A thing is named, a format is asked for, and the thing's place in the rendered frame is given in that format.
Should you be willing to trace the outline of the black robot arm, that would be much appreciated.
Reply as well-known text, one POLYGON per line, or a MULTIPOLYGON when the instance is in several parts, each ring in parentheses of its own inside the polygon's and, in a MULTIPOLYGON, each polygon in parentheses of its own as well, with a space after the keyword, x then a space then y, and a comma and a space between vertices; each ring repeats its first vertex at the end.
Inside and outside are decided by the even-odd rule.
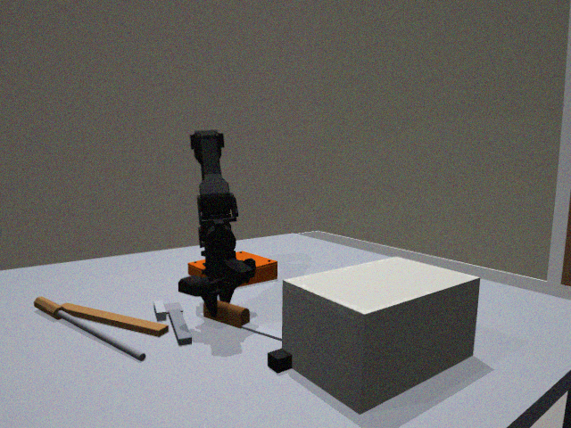
MULTIPOLYGON (((223 133, 218 133, 217 129, 195 131, 190 137, 194 157, 202 171, 200 195, 196 195, 200 248, 205 247, 213 256, 223 258, 236 247, 236 238, 229 222, 236 221, 238 217, 236 197, 229 192, 228 182, 221 177, 219 158, 221 147, 224 147, 223 133), (233 217, 229 214, 230 210, 233 217)), ((229 260, 219 260, 214 277, 219 278, 222 273, 232 285, 238 286, 249 283, 250 277, 256 274, 255 270, 254 259, 238 260, 235 255, 229 260)))

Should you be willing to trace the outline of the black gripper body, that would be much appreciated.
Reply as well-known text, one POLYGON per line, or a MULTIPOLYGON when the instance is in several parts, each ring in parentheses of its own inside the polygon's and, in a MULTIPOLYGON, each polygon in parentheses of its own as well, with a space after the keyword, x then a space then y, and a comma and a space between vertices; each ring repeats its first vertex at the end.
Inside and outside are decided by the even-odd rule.
POLYGON ((205 275, 206 277, 202 278, 199 276, 190 276, 183 278, 178 282, 178 291, 193 296, 202 296, 208 294, 209 292, 217 291, 218 282, 223 281, 230 283, 225 277, 222 276, 222 273, 219 274, 219 278, 214 277, 214 272, 215 267, 220 259, 229 260, 232 256, 235 255, 236 251, 233 251, 228 256, 219 258, 210 254, 208 249, 205 248, 205 251, 201 251, 201 256, 205 257, 205 269, 201 269, 201 274, 205 275))

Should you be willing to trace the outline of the grey metal rod with wooden handle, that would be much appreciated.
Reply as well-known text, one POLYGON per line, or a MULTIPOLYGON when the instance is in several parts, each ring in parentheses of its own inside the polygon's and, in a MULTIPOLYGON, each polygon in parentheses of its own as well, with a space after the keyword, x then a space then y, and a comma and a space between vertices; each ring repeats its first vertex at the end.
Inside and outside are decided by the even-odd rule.
POLYGON ((143 361, 146 358, 146 354, 141 351, 138 350, 128 344, 126 344, 125 342, 122 342, 118 339, 116 339, 115 337, 91 326, 90 324, 77 319, 75 317, 73 317, 72 315, 70 315, 69 313, 66 312, 66 308, 58 305, 57 303, 43 297, 37 297, 34 300, 34 307, 37 309, 40 309, 41 311, 45 312, 47 315, 60 320, 60 319, 64 319, 72 324, 74 324, 76 327, 91 333, 92 335, 94 335, 96 338, 107 342, 109 344, 111 344, 112 346, 114 346, 115 348, 129 354, 130 356, 143 361))

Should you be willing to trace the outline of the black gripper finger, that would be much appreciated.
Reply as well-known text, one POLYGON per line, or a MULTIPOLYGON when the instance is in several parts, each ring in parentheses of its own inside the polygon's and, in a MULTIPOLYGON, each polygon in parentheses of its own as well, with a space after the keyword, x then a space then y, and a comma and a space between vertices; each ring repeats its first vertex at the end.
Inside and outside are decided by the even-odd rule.
POLYGON ((202 295, 202 298, 213 317, 216 317, 217 314, 217 297, 220 294, 220 292, 221 290, 217 289, 217 291, 209 292, 208 294, 202 295))
POLYGON ((218 288, 218 290, 221 290, 221 292, 219 294, 219 301, 222 301, 222 302, 229 304, 231 301, 232 295, 234 293, 234 290, 238 286, 232 285, 231 283, 227 283, 227 282, 223 282, 223 281, 218 282, 217 288, 218 288))

